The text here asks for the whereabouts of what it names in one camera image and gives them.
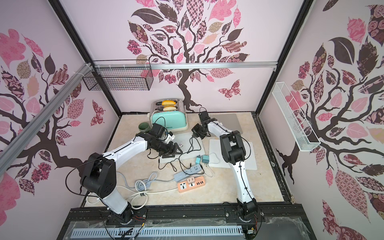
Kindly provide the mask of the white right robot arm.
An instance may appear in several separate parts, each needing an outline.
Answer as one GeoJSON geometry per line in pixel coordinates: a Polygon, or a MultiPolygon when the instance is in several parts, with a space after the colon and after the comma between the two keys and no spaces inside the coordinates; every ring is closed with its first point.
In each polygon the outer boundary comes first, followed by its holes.
{"type": "Polygon", "coordinates": [[[207,111],[200,112],[199,119],[201,122],[192,128],[193,137],[204,139],[214,135],[219,138],[222,158],[230,166],[236,180],[237,212],[246,221],[258,212],[259,207],[247,178],[244,139],[239,131],[224,127],[217,119],[211,118],[207,111]]]}

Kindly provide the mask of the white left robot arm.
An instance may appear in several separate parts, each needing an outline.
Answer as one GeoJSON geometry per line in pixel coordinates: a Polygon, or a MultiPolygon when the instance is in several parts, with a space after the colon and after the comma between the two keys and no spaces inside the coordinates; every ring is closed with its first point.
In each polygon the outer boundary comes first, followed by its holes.
{"type": "Polygon", "coordinates": [[[160,157],[180,156],[183,151],[173,142],[174,138],[175,135],[165,127],[154,124],[149,132],[136,134],[132,140],[112,151],[90,155],[85,162],[81,186],[96,194],[119,223],[128,224],[133,218],[133,208],[117,189],[117,169],[146,150],[154,150],[160,157]]]}

